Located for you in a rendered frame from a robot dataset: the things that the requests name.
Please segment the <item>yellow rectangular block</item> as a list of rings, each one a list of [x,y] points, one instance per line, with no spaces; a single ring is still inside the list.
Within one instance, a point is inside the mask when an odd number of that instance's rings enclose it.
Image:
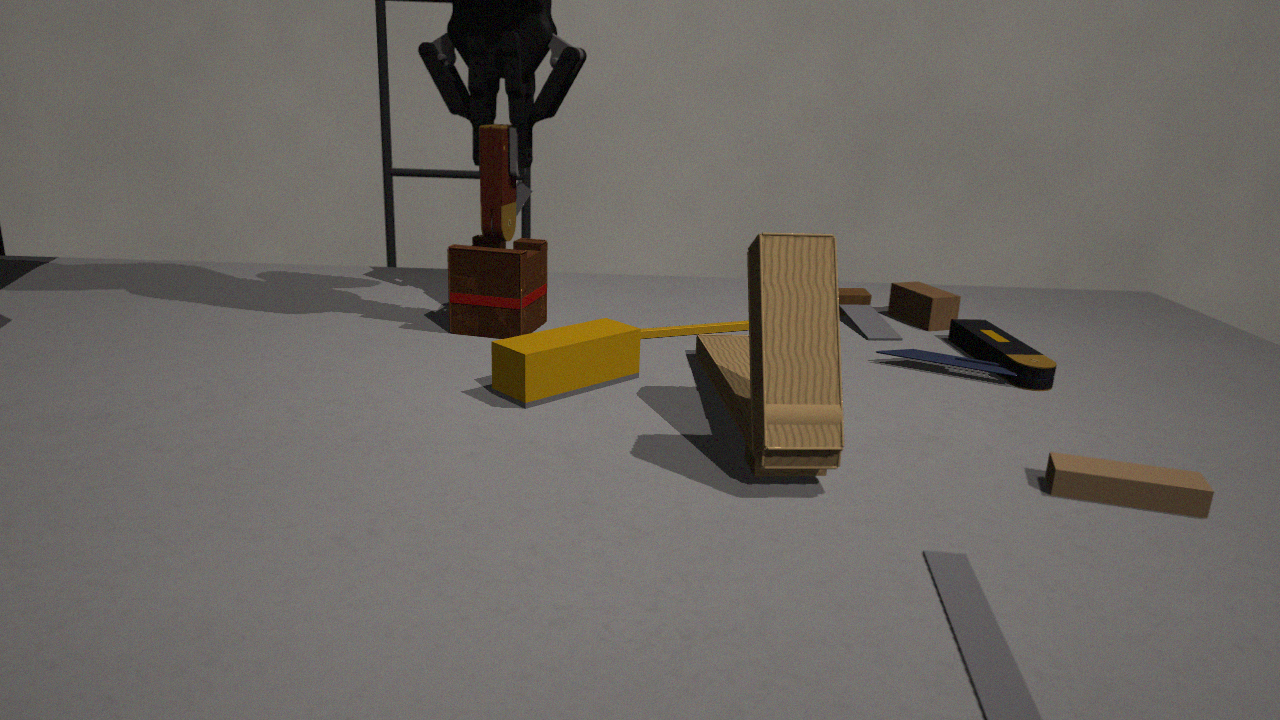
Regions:
[[[527,409],[634,380],[640,337],[603,318],[492,341],[492,395]]]

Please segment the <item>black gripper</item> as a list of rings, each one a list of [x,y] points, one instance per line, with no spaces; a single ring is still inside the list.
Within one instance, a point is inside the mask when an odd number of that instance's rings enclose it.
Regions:
[[[474,163],[479,172],[479,126],[494,124],[500,78],[506,79],[509,104],[508,172],[525,176],[532,164],[532,126],[556,117],[586,60],[582,47],[557,36],[550,3],[452,0],[447,33],[419,45],[419,55],[445,106],[474,127]],[[454,47],[468,67],[468,90],[454,68]],[[553,70],[534,102],[535,70],[549,50]]]

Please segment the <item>brown rectangular wooden block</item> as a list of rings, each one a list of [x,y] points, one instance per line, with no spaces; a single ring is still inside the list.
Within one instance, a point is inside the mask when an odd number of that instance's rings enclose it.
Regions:
[[[1050,495],[1208,518],[1213,489],[1201,471],[1050,452]]]

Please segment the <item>grey flat bar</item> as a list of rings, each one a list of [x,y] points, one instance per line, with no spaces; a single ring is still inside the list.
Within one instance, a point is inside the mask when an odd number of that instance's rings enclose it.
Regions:
[[[966,553],[923,553],[986,720],[1042,720]]]

